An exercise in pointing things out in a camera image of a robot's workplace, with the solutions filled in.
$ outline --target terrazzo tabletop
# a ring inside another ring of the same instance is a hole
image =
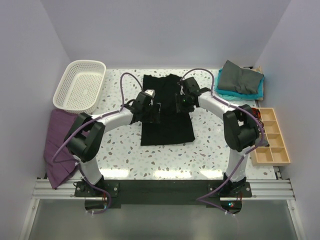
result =
[[[187,69],[108,69],[103,90],[94,114],[118,110],[121,105],[120,76],[129,72],[141,82],[144,75],[164,77],[182,76]],[[210,69],[216,78],[218,70]],[[201,88],[211,86],[210,75],[194,71],[188,75]],[[124,98],[135,99],[140,88],[131,76],[123,78]],[[255,101],[233,101],[255,107]],[[105,179],[158,180],[158,179],[223,179],[229,160],[229,147],[224,139],[223,121],[211,112],[196,108],[190,113],[195,140],[177,145],[140,146],[142,124],[137,122],[107,132],[97,154],[97,163]],[[249,180],[276,179],[272,166],[246,165]],[[79,179],[80,173],[72,177]]]

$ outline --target white plastic basket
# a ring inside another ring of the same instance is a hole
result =
[[[103,62],[71,62],[53,96],[54,106],[73,114],[91,114],[97,108],[105,75],[106,65]]]

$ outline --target purple cloth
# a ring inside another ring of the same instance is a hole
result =
[[[76,171],[75,161],[61,163],[53,163],[52,161],[54,154],[64,143],[64,139],[76,117],[77,114],[68,113],[60,109],[54,109],[51,112],[43,156],[46,161],[46,174],[53,189],[67,181]],[[57,156],[56,161],[67,159],[74,159],[74,157],[65,147]]]

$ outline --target wooden box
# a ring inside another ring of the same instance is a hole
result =
[[[273,108],[258,108],[264,123],[264,137],[269,146],[260,146],[251,152],[254,166],[285,166],[290,164],[286,145]]]

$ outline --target teal cloth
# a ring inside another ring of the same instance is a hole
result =
[[[235,91],[227,91],[227,90],[221,90],[221,89],[218,89],[218,83],[219,83],[219,80],[220,80],[220,76],[221,76],[221,72],[222,72],[222,68],[219,70],[219,74],[218,74],[218,77],[216,78],[215,80],[215,83],[214,83],[214,91],[216,91],[219,96],[225,100],[228,100],[228,101],[239,101],[239,100],[257,100],[257,99],[260,99],[260,98],[263,98],[264,97],[264,91],[263,91],[263,85],[264,85],[264,80],[265,80],[265,77],[263,77],[261,80],[260,80],[260,83],[259,83],[259,86],[258,86],[258,93],[257,94],[242,94],[242,93],[238,93],[238,92],[235,92]]]

